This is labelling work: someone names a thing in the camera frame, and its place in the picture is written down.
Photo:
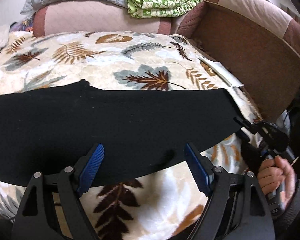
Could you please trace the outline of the right hand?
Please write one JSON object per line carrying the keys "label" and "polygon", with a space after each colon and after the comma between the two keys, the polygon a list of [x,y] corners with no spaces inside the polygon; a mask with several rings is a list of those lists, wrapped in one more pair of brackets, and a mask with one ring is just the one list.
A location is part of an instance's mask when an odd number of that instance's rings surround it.
{"label": "right hand", "polygon": [[284,206],[288,206],[296,190],[296,175],[287,159],[277,155],[274,159],[264,160],[257,178],[264,195],[275,191],[284,182]]}

